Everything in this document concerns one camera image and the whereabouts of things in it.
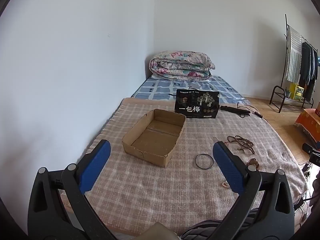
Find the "dark blue bangle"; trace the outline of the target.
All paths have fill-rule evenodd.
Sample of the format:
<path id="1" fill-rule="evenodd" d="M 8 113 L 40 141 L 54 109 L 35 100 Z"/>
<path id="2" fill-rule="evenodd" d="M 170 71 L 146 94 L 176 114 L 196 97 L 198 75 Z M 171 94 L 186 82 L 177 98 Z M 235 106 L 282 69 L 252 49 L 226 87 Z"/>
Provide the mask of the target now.
<path id="1" fill-rule="evenodd" d="M 198 154 L 195 157 L 195 165 L 201 170 L 209 170 L 214 165 L 214 159 L 208 154 Z"/>

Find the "pink plaid blanket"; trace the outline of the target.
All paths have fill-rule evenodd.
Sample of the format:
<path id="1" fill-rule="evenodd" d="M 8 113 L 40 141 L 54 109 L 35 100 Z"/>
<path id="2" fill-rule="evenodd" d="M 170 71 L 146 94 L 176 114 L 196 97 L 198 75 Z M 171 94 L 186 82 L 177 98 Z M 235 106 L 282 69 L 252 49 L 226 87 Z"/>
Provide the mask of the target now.
<path id="1" fill-rule="evenodd" d="M 140 235 L 155 222 L 176 233 L 208 219 L 221 219 L 237 199 L 224 187 L 225 178 L 217 165 L 201 170 L 195 165 L 198 154 L 212 154 L 217 140 L 239 135 L 253 142 L 253 150 L 229 144 L 242 161 L 257 159 L 259 169 L 281 169 L 297 201 L 308 187 L 293 154 L 265 120 L 251 115 L 241 118 L 221 111 L 214 119 L 187 119 L 165 168 L 125 153 L 123 136 L 140 118 L 153 109 L 174 110 L 174 103 L 161 100 L 124 99 L 96 141 L 111 143 L 111 156 L 86 198 L 106 226 L 128 235 Z"/>

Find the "orange cloth covered box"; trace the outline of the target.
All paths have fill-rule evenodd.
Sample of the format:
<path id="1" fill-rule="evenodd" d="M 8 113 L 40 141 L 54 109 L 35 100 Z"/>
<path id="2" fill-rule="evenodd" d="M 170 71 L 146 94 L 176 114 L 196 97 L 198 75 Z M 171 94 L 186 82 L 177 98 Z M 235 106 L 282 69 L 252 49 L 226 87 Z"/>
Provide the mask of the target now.
<path id="1" fill-rule="evenodd" d="M 295 121 L 295 125 L 303 127 L 315 142 L 319 141 L 319 111 L 314 108 L 303 109 Z"/>

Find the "black folded selfie stick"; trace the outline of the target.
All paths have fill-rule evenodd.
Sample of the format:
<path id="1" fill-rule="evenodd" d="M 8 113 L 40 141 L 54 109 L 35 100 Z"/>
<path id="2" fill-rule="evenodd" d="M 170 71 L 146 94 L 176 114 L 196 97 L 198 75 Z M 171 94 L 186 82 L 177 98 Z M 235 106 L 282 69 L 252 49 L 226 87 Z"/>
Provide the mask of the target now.
<path id="1" fill-rule="evenodd" d="M 230 107 L 230 106 L 220 106 L 220 109 L 222 111 L 234 113 L 242 118 L 244 118 L 245 116 L 250 116 L 250 111 L 244 110 L 244 109 L 234 108 L 234 107 Z"/>

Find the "open cardboard box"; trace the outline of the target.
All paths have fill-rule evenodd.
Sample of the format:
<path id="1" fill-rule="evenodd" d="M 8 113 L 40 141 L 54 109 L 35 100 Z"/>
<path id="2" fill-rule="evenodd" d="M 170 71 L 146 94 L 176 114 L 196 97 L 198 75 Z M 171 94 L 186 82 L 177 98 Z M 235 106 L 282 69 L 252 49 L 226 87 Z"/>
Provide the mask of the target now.
<path id="1" fill-rule="evenodd" d="M 165 168 L 183 132 L 186 116 L 153 109 L 124 135 L 124 151 L 138 159 Z"/>

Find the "yellow box on rack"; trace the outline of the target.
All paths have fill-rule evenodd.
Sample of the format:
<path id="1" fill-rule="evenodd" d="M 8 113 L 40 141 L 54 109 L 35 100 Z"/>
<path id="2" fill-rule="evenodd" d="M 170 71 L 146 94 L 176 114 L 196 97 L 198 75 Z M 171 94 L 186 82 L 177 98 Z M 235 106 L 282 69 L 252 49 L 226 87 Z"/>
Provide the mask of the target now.
<path id="1" fill-rule="evenodd" d="M 295 83 L 290 83 L 290 98 L 293 100 L 301 101 L 304 93 L 304 88 Z"/>

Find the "black clothes rack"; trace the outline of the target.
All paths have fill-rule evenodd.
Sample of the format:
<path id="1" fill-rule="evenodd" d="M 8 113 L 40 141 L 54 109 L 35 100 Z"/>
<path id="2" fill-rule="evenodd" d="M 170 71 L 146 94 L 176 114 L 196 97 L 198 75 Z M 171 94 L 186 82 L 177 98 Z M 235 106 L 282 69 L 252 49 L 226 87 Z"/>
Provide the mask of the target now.
<path id="1" fill-rule="evenodd" d="M 319 80 L 319 50 L 296 29 L 286 24 L 284 69 L 279 85 L 274 86 L 269 105 L 277 112 L 290 107 L 312 108 L 313 94 Z"/>

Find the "black snack bag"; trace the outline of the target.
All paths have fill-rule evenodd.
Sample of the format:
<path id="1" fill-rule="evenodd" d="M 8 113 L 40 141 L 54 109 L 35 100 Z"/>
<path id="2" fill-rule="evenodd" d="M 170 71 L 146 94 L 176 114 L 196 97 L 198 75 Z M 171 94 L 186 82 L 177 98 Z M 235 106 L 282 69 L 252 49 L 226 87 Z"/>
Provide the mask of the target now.
<path id="1" fill-rule="evenodd" d="M 175 113 L 187 118 L 216 118 L 220 93 L 198 89 L 176 90 Z"/>

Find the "dark hanging clothes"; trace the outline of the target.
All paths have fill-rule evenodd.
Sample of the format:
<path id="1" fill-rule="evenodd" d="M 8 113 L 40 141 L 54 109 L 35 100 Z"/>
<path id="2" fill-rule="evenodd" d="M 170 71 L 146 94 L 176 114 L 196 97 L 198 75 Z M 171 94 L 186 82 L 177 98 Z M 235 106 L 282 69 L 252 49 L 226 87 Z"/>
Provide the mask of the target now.
<path id="1" fill-rule="evenodd" d="M 303 42 L 299 86 L 304 88 L 303 97 L 308 101 L 312 99 L 317 79 L 317 50 L 314 50 L 308 42 Z"/>

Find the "striped hanging towel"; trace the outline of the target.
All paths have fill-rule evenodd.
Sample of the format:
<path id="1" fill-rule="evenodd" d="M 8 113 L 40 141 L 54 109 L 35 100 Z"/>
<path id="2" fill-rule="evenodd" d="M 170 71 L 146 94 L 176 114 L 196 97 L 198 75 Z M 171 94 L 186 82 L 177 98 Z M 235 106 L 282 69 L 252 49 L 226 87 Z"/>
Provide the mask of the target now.
<path id="1" fill-rule="evenodd" d="M 291 83 L 299 83 L 302 60 L 303 39 L 291 26 L 287 27 L 286 78 Z"/>

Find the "folded floral quilt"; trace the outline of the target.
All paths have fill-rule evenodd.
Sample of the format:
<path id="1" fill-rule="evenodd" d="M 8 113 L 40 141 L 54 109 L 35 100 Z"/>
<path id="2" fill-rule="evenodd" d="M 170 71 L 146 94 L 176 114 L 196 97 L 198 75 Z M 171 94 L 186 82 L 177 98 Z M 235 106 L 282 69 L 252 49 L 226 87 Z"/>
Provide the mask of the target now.
<path id="1" fill-rule="evenodd" d="M 162 51 L 149 63 L 149 70 L 155 79 L 208 80 L 215 70 L 210 57 L 194 51 Z"/>

